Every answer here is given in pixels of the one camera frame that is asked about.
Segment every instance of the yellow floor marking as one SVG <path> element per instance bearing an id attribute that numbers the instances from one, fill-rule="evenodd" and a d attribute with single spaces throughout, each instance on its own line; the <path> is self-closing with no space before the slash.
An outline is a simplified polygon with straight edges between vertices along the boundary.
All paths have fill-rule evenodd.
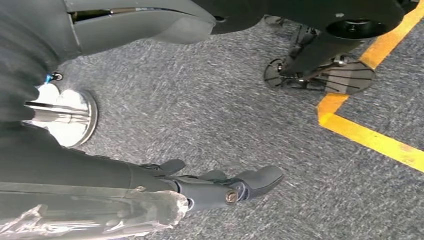
<path id="1" fill-rule="evenodd" d="M 408 13 L 397 28 L 376 39 L 362 54 L 361 61 L 375 69 L 423 17 L 424 0 L 421 0 L 417 8 Z M 424 173 L 424 151 L 336 115 L 336 111 L 348 98 L 348 95 L 327 94 L 316 107 L 319 124 Z"/>

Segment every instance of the clear plastic bag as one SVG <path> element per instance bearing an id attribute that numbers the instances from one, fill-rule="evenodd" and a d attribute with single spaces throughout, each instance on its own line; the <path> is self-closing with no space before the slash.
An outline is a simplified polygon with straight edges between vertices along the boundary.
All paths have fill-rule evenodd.
<path id="1" fill-rule="evenodd" d="M 174 191 L 0 182 L 0 239 L 110 240 L 172 228 L 188 211 Z"/>

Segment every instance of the silver metal base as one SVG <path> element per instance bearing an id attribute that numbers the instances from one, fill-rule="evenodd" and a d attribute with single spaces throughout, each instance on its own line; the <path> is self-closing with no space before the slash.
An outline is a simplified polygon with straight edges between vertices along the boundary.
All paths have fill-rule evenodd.
<path id="1" fill-rule="evenodd" d="M 64 147 L 82 145 L 96 129 L 99 115 L 96 101 L 86 91 L 69 89 L 57 96 L 59 91 L 56 93 L 55 87 L 50 83 L 41 86 L 39 99 L 27 103 L 35 111 L 29 123 L 48 129 Z"/>

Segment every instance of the gray plastic cover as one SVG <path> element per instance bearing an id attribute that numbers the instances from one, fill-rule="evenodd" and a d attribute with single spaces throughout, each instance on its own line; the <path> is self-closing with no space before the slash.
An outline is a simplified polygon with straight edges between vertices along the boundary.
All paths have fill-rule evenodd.
<path id="1" fill-rule="evenodd" d="M 139 39 L 192 44 L 209 38 L 214 21 L 168 10 L 119 13 L 76 22 L 75 35 L 84 55 Z"/>

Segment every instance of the bolt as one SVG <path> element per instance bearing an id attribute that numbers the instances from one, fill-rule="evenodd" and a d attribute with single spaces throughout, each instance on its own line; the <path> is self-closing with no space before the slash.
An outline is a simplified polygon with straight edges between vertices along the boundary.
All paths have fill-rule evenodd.
<path id="1" fill-rule="evenodd" d="M 283 70 L 283 65 L 281 63 L 278 64 L 277 70 L 278 72 L 281 72 Z"/>
<path id="2" fill-rule="evenodd" d="M 225 195 L 225 201 L 227 202 L 227 204 L 235 204 L 237 203 L 238 199 L 239 194 L 234 190 L 228 191 Z"/>
<path id="3" fill-rule="evenodd" d="M 355 25 L 351 25 L 350 28 L 348 29 L 349 32 L 356 32 L 357 31 L 357 27 Z"/>

